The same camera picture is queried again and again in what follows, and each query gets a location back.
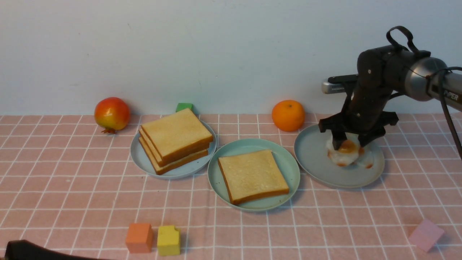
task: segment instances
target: toy block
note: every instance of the toy block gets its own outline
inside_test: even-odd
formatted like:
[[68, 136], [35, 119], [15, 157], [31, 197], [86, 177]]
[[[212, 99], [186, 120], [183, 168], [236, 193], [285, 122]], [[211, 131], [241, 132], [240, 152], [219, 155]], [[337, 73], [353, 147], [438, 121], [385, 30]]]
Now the toy block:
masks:
[[125, 244], [131, 254], [150, 253], [154, 232], [149, 223], [132, 223], [128, 227]]
[[183, 109], [189, 108], [191, 111], [193, 110], [193, 104], [191, 103], [179, 103], [176, 106], [176, 112], [181, 111]]
[[175, 226], [159, 227], [157, 235], [157, 253], [160, 256], [180, 254], [180, 230]]
[[430, 220], [424, 219], [409, 236], [409, 241], [428, 252], [443, 234], [444, 230]]

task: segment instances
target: pink block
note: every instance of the pink block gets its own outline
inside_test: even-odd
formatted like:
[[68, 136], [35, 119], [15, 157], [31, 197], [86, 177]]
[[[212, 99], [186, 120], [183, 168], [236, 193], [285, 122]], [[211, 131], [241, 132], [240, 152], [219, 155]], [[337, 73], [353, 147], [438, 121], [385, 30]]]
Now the pink block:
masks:
[[428, 252], [443, 234], [444, 230], [430, 220], [424, 219], [414, 232], [412, 232], [409, 241], [418, 248]]

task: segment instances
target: fried egg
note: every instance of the fried egg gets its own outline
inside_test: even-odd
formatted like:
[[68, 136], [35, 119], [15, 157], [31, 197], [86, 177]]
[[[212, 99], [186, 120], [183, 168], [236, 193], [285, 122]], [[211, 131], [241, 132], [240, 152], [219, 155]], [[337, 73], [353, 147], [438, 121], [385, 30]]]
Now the fried egg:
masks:
[[365, 148], [361, 147], [358, 138], [348, 137], [336, 151], [332, 144], [332, 136], [327, 140], [327, 156], [331, 161], [340, 167], [346, 167], [356, 164], [366, 169], [374, 165], [374, 156], [368, 145]]
[[359, 149], [359, 158], [354, 163], [366, 169], [370, 169], [374, 166], [374, 155], [368, 145]]
[[345, 167], [359, 158], [359, 141], [354, 138], [345, 140], [338, 150], [334, 149], [332, 136], [327, 140], [327, 156], [333, 163], [340, 167]]

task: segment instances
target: gray plate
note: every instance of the gray plate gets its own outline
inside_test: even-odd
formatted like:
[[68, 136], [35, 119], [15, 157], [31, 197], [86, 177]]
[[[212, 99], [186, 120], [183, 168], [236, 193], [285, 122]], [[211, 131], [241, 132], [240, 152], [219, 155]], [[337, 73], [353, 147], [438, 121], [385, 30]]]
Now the gray plate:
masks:
[[366, 186], [380, 177], [385, 159], [374, 142], [368, 144], [374, 156], [374, 165], [370, 169], [358, 165], [339, 167], [327, 157], [326, 142], [330, 135], [330, 130], [321, 133], [316, 124], [301, 131], [295, 139], [295, 157], [314, 180], [331, 188], [353, 189]]
[[200, 171], [210, 161], [213, 154], [215, 153], [215, 150], [217, 149], [217, 136], [215, 135], [215, 132], [208, 124], [204, 123], [203, 121], [201, 122], [213, 135], [213, 141], [210, 143], [210, 146], [208, 147], [207, 156], [189, 162], [162, 175], [157, 175], [154, 171], [154, 168], [152, 167], [151, 162], [149, 161], [149, 158], [144, 152], [143, 147], [138, 141], [140, 133], [137, 132], [132, 140], [132, 145], [130, 146], [130, 155], [133, 159], [133, 162], [136, 164], [136, 166], [138, 166], [138, 168], [143, 170], [145, 173], [159, 179], [179, 179], [184, 178], [186, 176], [190, 176]]

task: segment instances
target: black cable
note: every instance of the black cable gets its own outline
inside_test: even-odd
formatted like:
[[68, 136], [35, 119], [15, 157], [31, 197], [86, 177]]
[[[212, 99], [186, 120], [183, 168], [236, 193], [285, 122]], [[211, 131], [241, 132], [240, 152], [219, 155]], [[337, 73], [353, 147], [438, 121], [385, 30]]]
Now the black cable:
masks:
[[391, 99], [394, 99], [394, 98], [397, 98], [397, 97], [400, 97], [400, 96], [404, 96], [404, 94], [396, 92], [394, 94], [391, 94], [391, 96], [390, 96], [390, 98], [388, 100], [391, 100]]
[[451, 131], [452, 138], [454, 139], [454, 143], [456, 144], [457, 151], [459, 153], [459, 157], [462, 160], [462, 145], [457, 134], [456, 128], [454, 127], [454, 123], [452, 122], [451, 115], [449, 114], [448, 105], [446, 104], [446, 99], [444, 97], [444, 90], [443, 90], [443, 79], [447, 73], [452, 72], [452, 70], [459, 70], [462, 71], [462, 67], [449, 67], [441, 69], [430, 76], [430, 80], [438, 74], [438, 94], [441, 103], [441, 107], [443, 108], [444, 117], [446, 118], [446, 122], [448, 123], [449, 130]]

